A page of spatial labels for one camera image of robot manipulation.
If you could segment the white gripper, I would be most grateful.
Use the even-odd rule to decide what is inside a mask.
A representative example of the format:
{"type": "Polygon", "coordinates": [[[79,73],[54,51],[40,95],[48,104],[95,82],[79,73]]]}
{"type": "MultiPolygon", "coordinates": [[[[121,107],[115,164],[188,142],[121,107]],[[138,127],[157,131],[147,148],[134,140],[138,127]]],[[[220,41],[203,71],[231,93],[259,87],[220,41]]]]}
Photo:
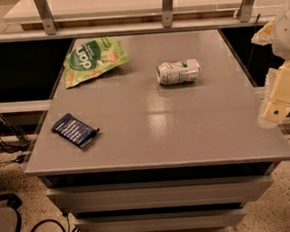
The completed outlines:
{"type": "Polygon", "coordinates": [[[259,110],[258,125],[262,128],[276,127],[290,113],[290,0],[275,21],[269,21],[255,33],[251,43],[260,46],[271,44],[273,54],[286,60],[278,70],[268,70],[259,110]]]}

